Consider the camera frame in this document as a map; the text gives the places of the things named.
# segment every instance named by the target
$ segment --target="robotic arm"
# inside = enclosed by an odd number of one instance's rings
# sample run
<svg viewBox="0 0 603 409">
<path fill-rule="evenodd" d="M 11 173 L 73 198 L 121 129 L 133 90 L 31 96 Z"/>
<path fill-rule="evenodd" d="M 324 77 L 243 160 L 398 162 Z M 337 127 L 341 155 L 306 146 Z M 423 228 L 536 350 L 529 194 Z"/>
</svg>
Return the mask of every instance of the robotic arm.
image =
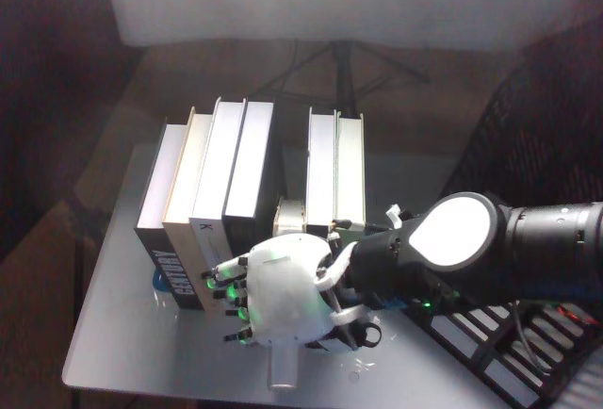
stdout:
<svg viewBox="0 0 603 409">
<path fill-rule="evenodd" d="M 381 332 L 369 309 L 602 301 L 602 220 L 603 203 L 509 208 L 461 192 L 343 249 L 338 235 L 274 237 L 204 278 L 246 323 L 225 340 L 274 348 L 337 338 L 355 350 L 379 343 L 367 339 Z"/>
</svg>

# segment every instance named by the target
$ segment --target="table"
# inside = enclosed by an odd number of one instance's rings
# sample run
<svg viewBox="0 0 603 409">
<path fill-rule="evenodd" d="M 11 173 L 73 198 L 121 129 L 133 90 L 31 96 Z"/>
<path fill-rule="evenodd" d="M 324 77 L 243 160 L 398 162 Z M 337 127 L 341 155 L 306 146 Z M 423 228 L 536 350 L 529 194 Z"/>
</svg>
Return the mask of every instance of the table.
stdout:
<svg viewBox="0 0 603 409">
<path fill-rule="evenodd" d="M 154 265 L 133 227 L 154 145 L 132 155 L 62 373 L 66 385 L 296 407 L 507 407 L 400 312 L 373 316 L 382 343 L 337 355 L 300 353 L 296 390 L 268 389 L 269 352 L 222 337 L 236 318 L 155 299 Z"/>
</svg>

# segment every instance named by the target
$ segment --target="green light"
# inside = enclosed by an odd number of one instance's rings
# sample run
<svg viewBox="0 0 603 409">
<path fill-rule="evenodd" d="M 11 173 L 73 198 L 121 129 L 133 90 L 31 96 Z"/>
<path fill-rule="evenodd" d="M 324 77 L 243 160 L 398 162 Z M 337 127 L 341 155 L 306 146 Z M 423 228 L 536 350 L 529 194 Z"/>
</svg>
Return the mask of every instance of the green light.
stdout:
<svg viewBox="0 0 603 409">
<path fill-rule="evenodd" d="M 229 285 L 226 290 L 226 296 L 228 299 L 234 299 L 236 297 L 236 290 L 234 285 Z"/>
<path fill-rule="evenodd" d="M 249 314 L 247 313 L 247 310 L 245 310 L 243 307 L 240 307 L 238 309 L 238 317 L 244 321 L 249 321 Z"/>
</svg>

